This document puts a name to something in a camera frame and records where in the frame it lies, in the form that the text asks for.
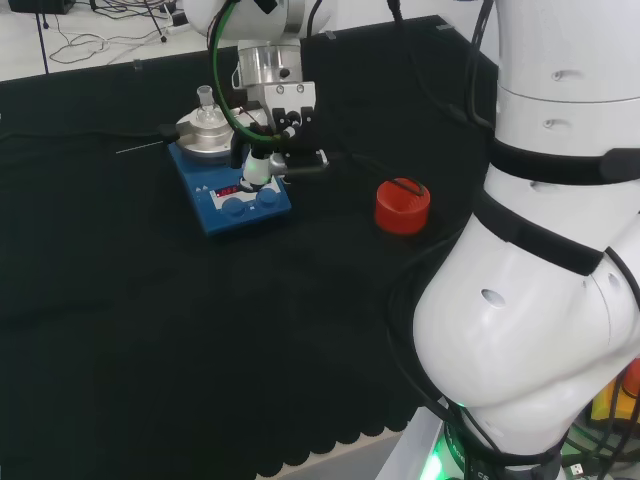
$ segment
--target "metal clamp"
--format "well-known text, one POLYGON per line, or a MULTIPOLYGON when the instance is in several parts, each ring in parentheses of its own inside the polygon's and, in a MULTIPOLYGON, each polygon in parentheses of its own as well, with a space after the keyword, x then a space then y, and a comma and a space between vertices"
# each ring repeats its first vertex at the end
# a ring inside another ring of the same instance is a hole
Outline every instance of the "metal clamp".
POLYGON ((269 172, 272 175, 309 175, 320 173, 327 169, 329 160, 323 150, 318 150, 316 155, 322 160, 322 163, 315 167, 289 168, 284 161, 284 157, 280 153, 271 155, 269 159, 269 172))

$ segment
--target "green cable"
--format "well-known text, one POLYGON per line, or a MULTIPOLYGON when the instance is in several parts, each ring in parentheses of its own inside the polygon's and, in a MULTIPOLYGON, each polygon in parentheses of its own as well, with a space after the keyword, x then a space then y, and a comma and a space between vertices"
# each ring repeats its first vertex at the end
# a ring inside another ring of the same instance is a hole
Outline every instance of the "green cable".
POLYGON ((227 118, 227 121, 229 121, 229 123, 232 124, 231 127, 233 128, 233 130, 240 130, 243 134, 251 138, 256 143, 260 143, 260 144, 266 143, 269 145, 273 145, 274 143, 277 143, 280 140, 281 138, 280 135, 274 135, 272 137, 266 136, 266 135, 258 135, 257 133, 252 132, 251 130, 246 128, 244 125, 242 125, 240 122, 238 122, 234 117, 234 115, 231 113, 231 109, 229 108, 229 105, 227 105, 227 102, 224 99, 224 95, 222 94, 222 88, 220 87, 220 80, 218 78, 218 43, 220 42, 220 38, 222 37, 222 32, 224 31, 224 27, 226 26, 227 21, 229 20, 229 17, 231 17, 231 14, 233 13, 234 8, 235 8, 235 3, 232 3, 224 12, 224 15, 222 16, 222 18, 220 19, 220 27, 216 32, 216 36, 214 38, 214 43, 213 43, 213 49, 212 49, 213 81, 215 83, 214 86, 218 92, 218 96, 220 98, 220 103, 221 103, 220 108, 222 109, 224 116, 227 118))

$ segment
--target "red digital display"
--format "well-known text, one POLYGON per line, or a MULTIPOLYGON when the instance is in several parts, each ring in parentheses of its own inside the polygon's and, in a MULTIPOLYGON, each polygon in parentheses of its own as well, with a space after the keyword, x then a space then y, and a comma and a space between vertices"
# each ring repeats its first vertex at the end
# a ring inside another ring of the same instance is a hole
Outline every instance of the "red digital display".
POLYGON ((233 185, 232 187, 224 187, 216 190, 216 197, 226 197, 228 195, 233 195, 234 193, 238 193, 238 186, 233 185))

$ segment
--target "white cylinder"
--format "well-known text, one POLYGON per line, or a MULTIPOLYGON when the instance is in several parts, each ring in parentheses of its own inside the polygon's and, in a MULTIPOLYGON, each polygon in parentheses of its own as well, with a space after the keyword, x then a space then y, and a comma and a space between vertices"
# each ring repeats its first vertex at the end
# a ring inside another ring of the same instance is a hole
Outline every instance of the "white cylinder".
POLYGON ((640 97, 638 0, 496 0, 500 85, 525 97, 640 97))

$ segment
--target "metal rod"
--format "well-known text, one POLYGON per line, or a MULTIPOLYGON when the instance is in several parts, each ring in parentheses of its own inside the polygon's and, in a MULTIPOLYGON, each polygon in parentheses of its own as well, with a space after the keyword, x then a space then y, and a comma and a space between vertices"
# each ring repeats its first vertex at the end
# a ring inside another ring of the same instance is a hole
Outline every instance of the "metal rod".
POLYGON ((140 145, 139 147, 127 148, 126 150, 120 150, 119 152, 116 152, 116 155, 120 155, 121 153, 133 152, 134 150, 140 150, 141 148, 153 147, 154 145, 160 145, 161 143, 164 143, 164 140, 160 140, 159 142, 155 143, 148 143, 146 145, 140 145))

